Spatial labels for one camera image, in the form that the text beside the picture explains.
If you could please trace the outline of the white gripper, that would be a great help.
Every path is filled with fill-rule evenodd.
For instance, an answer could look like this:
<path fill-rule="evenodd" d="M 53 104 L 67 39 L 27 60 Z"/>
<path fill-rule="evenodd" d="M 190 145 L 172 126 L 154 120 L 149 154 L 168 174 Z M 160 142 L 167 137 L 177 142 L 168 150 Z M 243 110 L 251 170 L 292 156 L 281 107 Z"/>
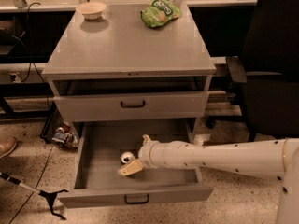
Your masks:
<path fill-rule="evenodd" d="M 129 176 L 136 174 L 145 168 L 162 168 L 164 166 L 163 152 L 164 145 L 158 141 L 151 141 L 147 134 L 143 136 L 142 147 L 138 152 L 139 160 L 132 160 L 124 164 L 118 174 Z"/>

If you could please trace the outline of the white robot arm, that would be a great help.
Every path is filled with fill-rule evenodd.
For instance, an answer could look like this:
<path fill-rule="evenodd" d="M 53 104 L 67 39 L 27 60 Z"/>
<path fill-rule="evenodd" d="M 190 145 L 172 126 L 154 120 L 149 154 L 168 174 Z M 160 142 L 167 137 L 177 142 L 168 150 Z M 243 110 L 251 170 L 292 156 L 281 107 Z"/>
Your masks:
<path fill-rule="evenodd" d="M 207 167 L 263 179 L 278 179 L 281 192 L 276 224 L 299 224 L 299 139 L 203 146 L 183 141 L 161 143 L 143 137 L 136 156 L 121 155 L 123 176 L 144 169 Z"/>

